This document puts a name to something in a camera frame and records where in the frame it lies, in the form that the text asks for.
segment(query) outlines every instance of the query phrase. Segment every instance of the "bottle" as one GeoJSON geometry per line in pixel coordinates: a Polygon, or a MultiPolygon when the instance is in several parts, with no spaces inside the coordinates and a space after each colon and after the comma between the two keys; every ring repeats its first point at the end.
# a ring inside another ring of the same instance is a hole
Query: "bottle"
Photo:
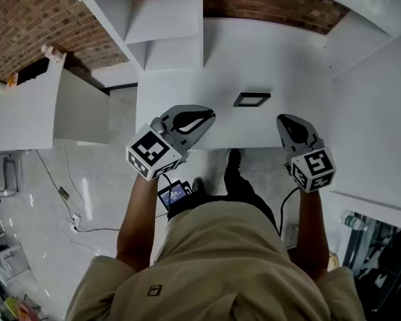
{"type": "Polygon", "coordinates": [[[340,215],[339,222],[352,228],[355,231],[366,231],[368,226],[359,217],[355,216],[353,211],[347,209],[340,215]]]}
{"type": "Polygon", "coordinates": [[[45,57],[49,58],[55,63],[60,63],[62,61],[62,53],[53,46],[44,44],[41,46],[41,52],[45,54],[45,57]]]}

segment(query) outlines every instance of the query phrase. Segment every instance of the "brick wall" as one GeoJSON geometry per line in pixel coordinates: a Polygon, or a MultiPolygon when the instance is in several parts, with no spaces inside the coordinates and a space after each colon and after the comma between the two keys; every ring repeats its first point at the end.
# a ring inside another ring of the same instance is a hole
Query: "brick wall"
{"type": "Polygon", "coordinates": [[[42,58],[45,43],[68,52],[74,72],[128,61],[84,3],[0,0],[0,80],[42,58]]]}
{"type": "Polygon", "coordinates": [[[204,17],[256,19],[328,34],[349,12],[332,0],[203,0],[204,17]]]}

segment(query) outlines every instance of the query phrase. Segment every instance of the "beige shirt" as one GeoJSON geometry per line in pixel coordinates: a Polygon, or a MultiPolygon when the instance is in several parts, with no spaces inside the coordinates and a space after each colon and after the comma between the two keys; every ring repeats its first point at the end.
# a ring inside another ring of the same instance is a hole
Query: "beige shirt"
{"type": "Polygon", "coordinates": [[[348,268],[316,283],[254,206],[212,202],[174,217],[141,272],[96,257],[66,320],[364,320],[348,268]]]}

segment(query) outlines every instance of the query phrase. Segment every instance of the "white tile floor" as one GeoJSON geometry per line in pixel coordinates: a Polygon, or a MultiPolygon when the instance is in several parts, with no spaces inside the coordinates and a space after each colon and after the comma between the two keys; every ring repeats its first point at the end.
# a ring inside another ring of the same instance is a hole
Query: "white tile floor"
{"type": "MultiPolygon", "coordinates": [[[[119,228],[136,178],[136,171],[125,160],[125,146],[135,129],[136,89],[115,90],[110,98],[110,143],[86,146],[76,142],[57,141],[50,150],[40,150],[56,185],[69,194],[72,213],[80,212],[80,229],[119,228]],[[64,146],[68,156],[70,175],[84,200],[72,187],[65,165],[64,146]]],[[[202,176],[210,191],[225,195],[223,173],[227,150],[191,152],[187,163],[169,173],[172,180],[182,182],[202,176]]],[[[246,150],[241,163],[242,176],[248,179],[275,212],[279,224],[279,208],[295,183],[283,168],[281,148],[246,150]]],[[[62,319],[72,294],[96,253],[86,247],[69,242],[64,235],[91,247],[103,255],[116,254],[115,231],[73,233],[69,213],[54,189],[37,153],[31,151],[22,157],[23,189],[13,198],[0,204],[0,220],[5,231],[14,233],[21,242],[32,274],[18,279],[10,286],[16,294],[29,295],[43,306],[43,311],[56,320],[62,319]]],[[[160,179],[159,189],[167,186],[160,179]]],[[[298,194],[292,196],[284,213],[285,225],[298,222],[298,194]]],[[[166,213],[158,201],[156,215],[166,213]]],[[[330,223],[337,223],[338,215],[329,212],[330,223]]],[[[167,218],[156,219],[154,254],[164,239],[167,218]]]]}

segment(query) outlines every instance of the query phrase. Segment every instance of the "black shoe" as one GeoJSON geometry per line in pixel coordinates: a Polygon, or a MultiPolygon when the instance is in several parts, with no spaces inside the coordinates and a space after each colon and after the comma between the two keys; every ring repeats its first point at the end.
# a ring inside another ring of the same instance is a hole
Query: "black shoe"
{"type": "Polygon", "coordinates": [[[205,182],[203,181],[203,179],[197,177],[193,180],[192,192],[197,193],[198,195],[207,194],[207,188],[205,187],[205,182]]]}
{"type": "Polygon", "coordinates": [[[241,164],[241,152],[237,148],[232,148],[227,154],[227,167],[239,169],[241,164]]]}

